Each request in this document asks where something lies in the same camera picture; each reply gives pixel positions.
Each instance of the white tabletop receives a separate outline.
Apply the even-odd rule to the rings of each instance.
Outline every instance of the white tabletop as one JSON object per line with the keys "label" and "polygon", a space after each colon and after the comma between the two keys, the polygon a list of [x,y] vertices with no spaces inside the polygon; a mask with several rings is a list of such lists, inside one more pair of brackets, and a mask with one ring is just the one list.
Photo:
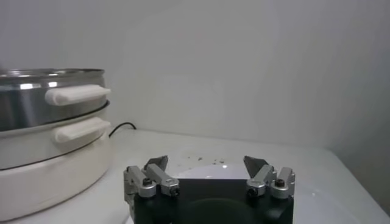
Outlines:
{"label": "white tabletop", "polygon": [[[277,169],[293,168],[297,184],[314,189],[334,203],[338,212],[347,214],[347,219],[332,219],[333,223],[390,223],[390,218],[342,162],[326,150],[139,130],[118,131],[112,144],[115,157],[111,168],[92,187],[57,206],[9,223],[125,223],[129,207],[123,196],[123,170],[128,165],[142,166],[149,158],[162,155],[169,157],[166,171],[171,175],[214,163],[235,166],[242,164],[244,155],[263,158]],[[299,224],[312,224],[305,221],[303,214],[307,211],[299,200],[296,197],[294,216],[299,216]]]}

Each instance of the screw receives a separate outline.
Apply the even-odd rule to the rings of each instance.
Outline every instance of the screw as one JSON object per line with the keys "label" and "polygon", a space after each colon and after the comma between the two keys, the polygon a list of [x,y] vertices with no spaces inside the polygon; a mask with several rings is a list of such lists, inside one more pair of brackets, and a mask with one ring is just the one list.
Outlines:
{"label": "screw", "polygon": [[277,187],[284,187],[285,184],[286,184],[285,181],[282,180],[282,179],[277,179],[277,180],[275,181],[275,186],[277,186]]}
{"label": "screw", "polygon": [[179,188],[173,188],[169,191],[172,195],[172,197],[178,197],[180,195],[180,189]]}
{"label": "screw", "polygon": [[148,186],[152,184],[152,180],[150,178],[145,178],[142,180],[142,185],[143,186]]}
{"label": "screw", "polygon": [[172,183],[175,183],[175,180],[173,179],[168,179],[165,181],[166,184],[172,184]]}
{"label": "screw", "polygon": [[257,190],[254,188],[249,188],[247,191],[247,195],[251,198],[257,197]]}

